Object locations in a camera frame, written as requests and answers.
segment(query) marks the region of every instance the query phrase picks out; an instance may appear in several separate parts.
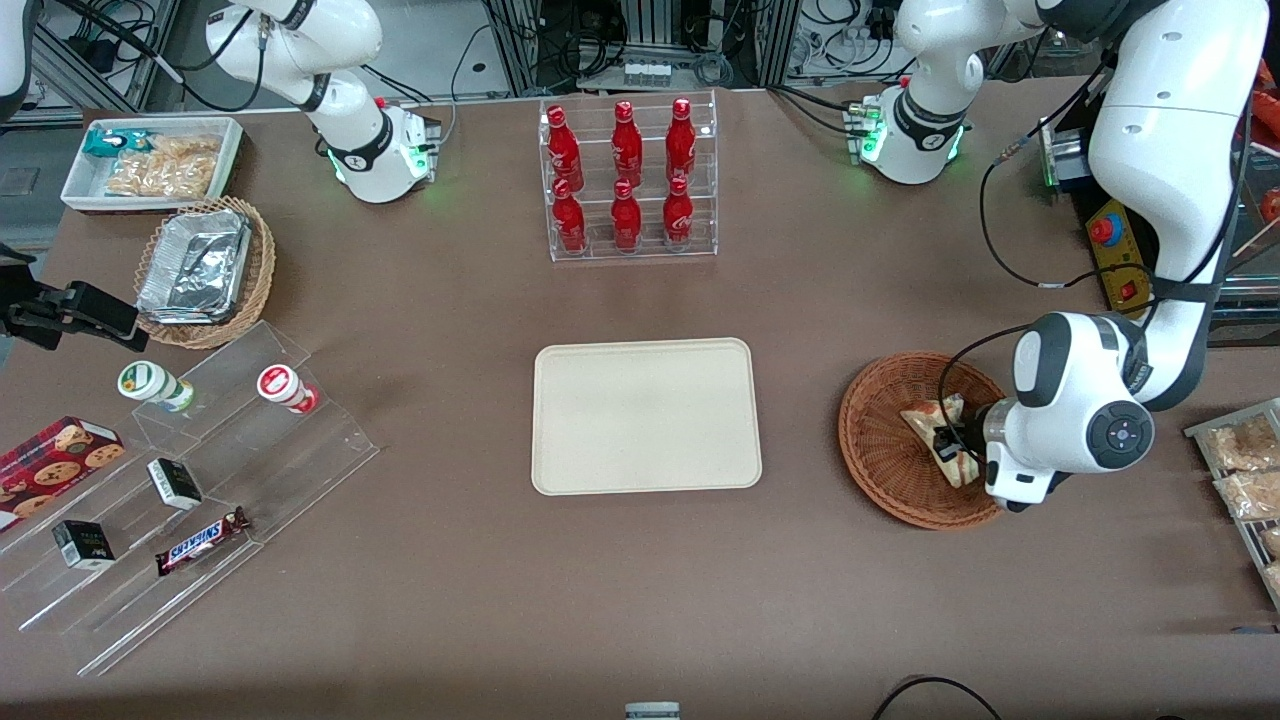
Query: cookie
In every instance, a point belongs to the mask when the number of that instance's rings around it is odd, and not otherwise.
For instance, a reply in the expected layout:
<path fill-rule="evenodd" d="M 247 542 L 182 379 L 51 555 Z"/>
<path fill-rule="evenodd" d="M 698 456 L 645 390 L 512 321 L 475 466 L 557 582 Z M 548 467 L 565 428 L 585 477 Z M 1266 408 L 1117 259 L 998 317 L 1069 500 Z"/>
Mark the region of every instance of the cookie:
<path fill-rule="evenodd" d="M 93 436 L 84 432 L 84 428 L 79 425 L 67 425 L 54 437 L 54 447 L 72 455 L 84 452 L 92 442 Z"/>
<path fill-rule="evenodd" d="M 13 509 L 13 514 L 17 515 L 17 516 L 19 516 L 19 518 L 23 518 L 23 519 L 31 518 L 32 515 L 36 514 L 37 510 L 40 510 L 41 507 L 44 507 L 46 503 L 52 502 L 52 500 L 54 500 L 54 496 L 51 496 L 51 495 L 40 495 L 40 496 L 36 496 L 36 497 L 33 497 L 31 500 L 26 500 L 23 502 L 19 502 L 18 507 Z"/>
<path fill-rule="evenodd" d="M 120 445 L 104 445 L 102 447 L 90 452 L 84 456 L 84 464 L 90 468 L 101 468 L 104 465 L 110 465 L 113 460 L 124 455 L 124 447 Z"/>
<path fill-rule="evenodd" d="M 67 480 L 74 478 L 81 471 L 79 462 L 54 462 L 52 465 L 45 465 L 36 471 L 36 484 L 37 486 L 60 486 Z"/>

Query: small box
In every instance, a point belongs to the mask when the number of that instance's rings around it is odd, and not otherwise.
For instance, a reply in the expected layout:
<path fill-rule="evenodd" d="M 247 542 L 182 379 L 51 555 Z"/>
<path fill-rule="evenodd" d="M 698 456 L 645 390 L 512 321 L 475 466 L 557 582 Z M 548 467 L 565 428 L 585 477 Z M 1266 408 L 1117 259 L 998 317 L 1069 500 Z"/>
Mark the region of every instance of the small box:
<path fill-rule="evenodd" d="M 160 493 L 160 502 L 178 510 L 193 510 L 202 496 L 187 466 L 175 460 L 156 457 L 147 462 L 147 474 Z"/>
<path fill-rule="evenodd" d="M 54 542 L 67 566 L 74 570 L 101 570 L 115 562 L 106 533 L 97 523 L 63 520 L 54 525 Z"/>
<path fill-rule="evenodd" d="M 119 436 L 70 416 L 0 455 L 0 533 L 122 455 Z"/>

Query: bottle cap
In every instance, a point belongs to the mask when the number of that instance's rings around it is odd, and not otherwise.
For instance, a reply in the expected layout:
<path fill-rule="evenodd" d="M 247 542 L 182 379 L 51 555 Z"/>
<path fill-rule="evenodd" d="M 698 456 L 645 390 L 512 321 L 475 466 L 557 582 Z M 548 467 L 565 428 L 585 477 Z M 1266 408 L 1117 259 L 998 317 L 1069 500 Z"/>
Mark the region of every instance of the bottle cap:
<path fill-rule="evenodd" d="M 298 374 L 288 365 L 271 365 L 257 377 L 257 393 L 271 402 L 283 402 L 298 392 Z"/>

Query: red button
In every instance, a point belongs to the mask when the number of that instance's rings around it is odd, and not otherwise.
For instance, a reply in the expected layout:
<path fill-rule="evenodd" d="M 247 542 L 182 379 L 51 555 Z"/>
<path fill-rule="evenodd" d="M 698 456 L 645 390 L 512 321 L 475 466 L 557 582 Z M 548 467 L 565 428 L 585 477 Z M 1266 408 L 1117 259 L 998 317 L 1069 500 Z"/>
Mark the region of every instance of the red button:
<path fill-rule="evenodd" d="M 1116 227 L 1111 223 L 1110 218 L 1093 220 L 1093 224 L 1089 225 L 1089 240 L 1102 245 L 1103 242 L 1110 241 L 1115 232 Z"/>

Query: aluminum foil container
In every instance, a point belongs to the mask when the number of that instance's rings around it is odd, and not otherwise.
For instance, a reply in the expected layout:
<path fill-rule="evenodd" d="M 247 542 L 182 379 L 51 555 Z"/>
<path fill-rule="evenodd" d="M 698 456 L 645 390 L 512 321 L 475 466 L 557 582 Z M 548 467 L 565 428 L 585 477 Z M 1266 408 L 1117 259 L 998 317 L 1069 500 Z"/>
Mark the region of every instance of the aluminum foil container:
<path fill-rule="evenodd" d="M 219 324 L 236 314 L 253 225 L 234 210 L 165 220 L 137 307 L 165 324 Z"/>

